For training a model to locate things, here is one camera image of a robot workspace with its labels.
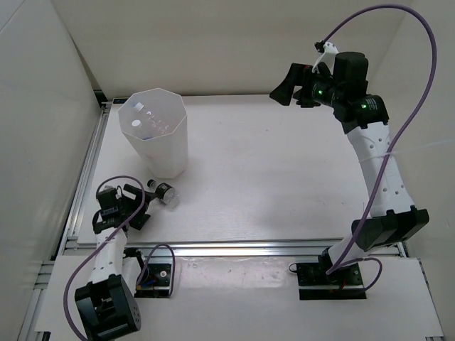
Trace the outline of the black label small bottle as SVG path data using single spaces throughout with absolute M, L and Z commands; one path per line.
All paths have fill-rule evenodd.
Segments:
M 150 192 L 155 195 L 157 199 L 161 201 L 169 210 L 177 208 L 180 198 L 176 189 L 168 183 L 158 183 L 154 179 L 147 181 L 147 187 Z

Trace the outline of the blue label plastic bottle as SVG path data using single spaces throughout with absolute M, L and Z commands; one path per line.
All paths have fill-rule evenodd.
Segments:
M 135 119 L 131 122 L 133 135 L 141 140 L 152 139 L 156 136 L 155 126 L 151 121 Z

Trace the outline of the clear unlabelled plastic bottle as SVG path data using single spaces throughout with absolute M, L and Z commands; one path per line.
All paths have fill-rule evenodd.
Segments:
M 136 113 L 136 119 L 142 121 L 151 121 L 156 129 L 156 136 L 162 136 L 169 132 L 169 124 L 157 113 L 147 109 L 144 104 L 138 102 L 134 105 L 134 111 Z

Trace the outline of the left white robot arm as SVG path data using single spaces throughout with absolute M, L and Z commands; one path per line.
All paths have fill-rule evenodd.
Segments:
M 141 230 L 156 194 L 126 184 L 111 186 L 96 194 L 100 209 L 92 218 L 97 246 L 92 273 L 83 287 L 75 290 L 75 304 L 88 340 L 116 340 L 141 329 L 139 306 L 134 298 L 136 284 L 148 279 L 149 267 L 142 253 L 127 248 L 129 229 Z

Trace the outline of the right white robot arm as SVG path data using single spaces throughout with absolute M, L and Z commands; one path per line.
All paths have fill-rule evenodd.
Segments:
M 295 99 L 302 108 L 332 108 L 360 164 L 369 200 L 350 234 L 318 258 L 319 275 L 329 284 L 344 277 L 345 267 L 407 241 L 429 222 L 429 213 L 416 207 L 400 175 L 389 115 L 382 98 L 367 92 L 367 71 L 368 59 L 358 52 L 336 54 L 333 67 L 293 63 L 269 94 L 283 106 Z

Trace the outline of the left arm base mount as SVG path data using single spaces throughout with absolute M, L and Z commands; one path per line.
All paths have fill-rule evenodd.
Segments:
M 170 298 L 173 288 L 173 263 L 149 263 L 135 298 Z

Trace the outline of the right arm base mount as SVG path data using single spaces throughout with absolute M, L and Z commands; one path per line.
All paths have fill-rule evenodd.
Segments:
M 292 263 L 289 271 L 296 274 L 301 301 L 364 300 L 366 293 L 360 267 L 347 266 L 327 276 L 318 263 Z

